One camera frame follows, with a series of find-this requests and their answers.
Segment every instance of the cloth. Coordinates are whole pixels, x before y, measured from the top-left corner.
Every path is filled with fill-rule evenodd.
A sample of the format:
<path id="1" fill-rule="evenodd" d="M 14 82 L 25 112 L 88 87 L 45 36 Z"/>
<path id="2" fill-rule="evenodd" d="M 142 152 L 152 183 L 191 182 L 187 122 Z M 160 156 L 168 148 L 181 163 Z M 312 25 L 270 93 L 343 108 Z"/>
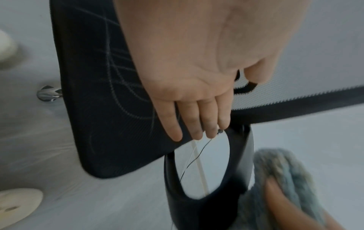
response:
<path id="1" fill-rule="evenodd" d="M 265 181 L 269 176 L 275 177 L 282 192 L 293 204 L 325 225 L 312 177 L 293 153 L 283 149 L 256 152 L 254 174 L 255 184 L 240 196 L 238 215 L 229 230 L 279 230 L 267 209 L 264 197 Z"/>

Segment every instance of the white round object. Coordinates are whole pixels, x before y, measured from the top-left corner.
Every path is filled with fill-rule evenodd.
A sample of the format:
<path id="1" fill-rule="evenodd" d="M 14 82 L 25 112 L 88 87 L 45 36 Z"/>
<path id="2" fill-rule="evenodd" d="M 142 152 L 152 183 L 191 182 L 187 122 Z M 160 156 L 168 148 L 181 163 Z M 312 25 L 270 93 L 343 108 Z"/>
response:
<path id="1" fill-rule="evenodd" d="M 0 30 L 0 62 L 6 61 L 18 50 L 16 42 L 4 31 Z"/>
<path id="2" fill-rule="evenodd" d="M 34 212 L 43 199 L 38 189 L 20 188 L 0 192 L 0 229 L 14 224 Z"/>

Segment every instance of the floor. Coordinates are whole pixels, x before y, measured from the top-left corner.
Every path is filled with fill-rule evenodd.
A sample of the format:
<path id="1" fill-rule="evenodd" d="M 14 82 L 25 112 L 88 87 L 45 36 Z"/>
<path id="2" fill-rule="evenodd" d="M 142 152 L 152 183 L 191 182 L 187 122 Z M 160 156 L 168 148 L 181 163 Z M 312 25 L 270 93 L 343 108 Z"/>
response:
<path id="1" fill-rule="evenodd" d="M 0 0 L 0 28 L 21 48 L 11 65 L 0 66 L 0 190 L 45 193 L 31 216 L 7 229 L 170 229 L 163 159 L 120 178 L 92 178 L 80 167 L 63 101 L 36 98 L 40 87 L 59 86 L 48 1 Z M 352 230 L 362 228 L 364 216 L 363 130 L 364 106 L 253 126 L 256 148 L 295 152 L 312 172 L 324 206 Z M 208 191 L 219 184 L 221 159 L 208 154 L 214 143 L 201 155 L 205 181 L 197 164 L 185 175 L 183 186 L 192 197 L 206 193 L 206 184 Z M 191 143 L 176 152 L 179 173 L 191 154 L 196 154 Z"/>

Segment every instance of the chair backrest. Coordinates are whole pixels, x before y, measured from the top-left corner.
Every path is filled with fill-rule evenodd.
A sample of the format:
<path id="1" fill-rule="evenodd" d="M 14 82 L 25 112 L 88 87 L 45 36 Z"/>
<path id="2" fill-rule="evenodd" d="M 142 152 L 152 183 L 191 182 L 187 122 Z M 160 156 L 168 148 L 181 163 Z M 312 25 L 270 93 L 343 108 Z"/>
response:
<path id="1" fill-rule="evenodd" d="M 364 14 L 308 19 L 285 50 L 273 79 L 248 94 L 236 82 L 232 123 L 252 124 L 364 102 Z M 324 8 L 324 2 L 315 6 Z M 50 0 L 64 101 L 83 168 L 99 178 L 124 175 L 191 140 L 168 138 L 143 89 L 112 0 Z M 344 30 L 352 23 L 352 30 Z"/>

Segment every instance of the black fabric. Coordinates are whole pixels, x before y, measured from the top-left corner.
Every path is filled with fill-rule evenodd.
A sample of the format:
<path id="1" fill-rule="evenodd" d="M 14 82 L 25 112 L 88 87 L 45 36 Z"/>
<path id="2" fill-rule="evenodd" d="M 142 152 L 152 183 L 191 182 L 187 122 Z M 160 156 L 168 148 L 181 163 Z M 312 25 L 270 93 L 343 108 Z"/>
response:
<path id="1" fill-rule="evenodd" d="M 86 172 L 99 178 L 121 176 L 191 140 L 182 121 L 181 142 L 164 132 L 138 79 L 111 0 L 50 0 L 50 9 L 64 102 Z M 248 83 L 235 92 L 254 88 Z M 232 121 L 258 123 L 362 102 L 363 89 L 357 88 L 234 110 Z"/>

